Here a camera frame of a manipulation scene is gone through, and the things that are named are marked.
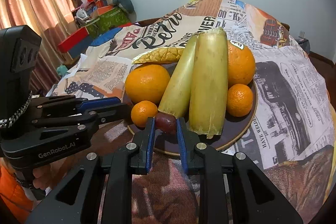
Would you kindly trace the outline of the person's hand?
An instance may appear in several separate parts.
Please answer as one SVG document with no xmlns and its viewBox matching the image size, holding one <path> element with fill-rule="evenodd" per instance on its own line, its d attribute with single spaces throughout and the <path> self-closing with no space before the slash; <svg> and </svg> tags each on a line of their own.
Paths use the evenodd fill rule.
<svg viewBox="0 0 336 224">
<path fill-rule="evenodd" d="M 36 189 L 53 189 L 71 168 L 70 158 L 62 159 L 33 170 L 33 186 Z"/>
</svg>

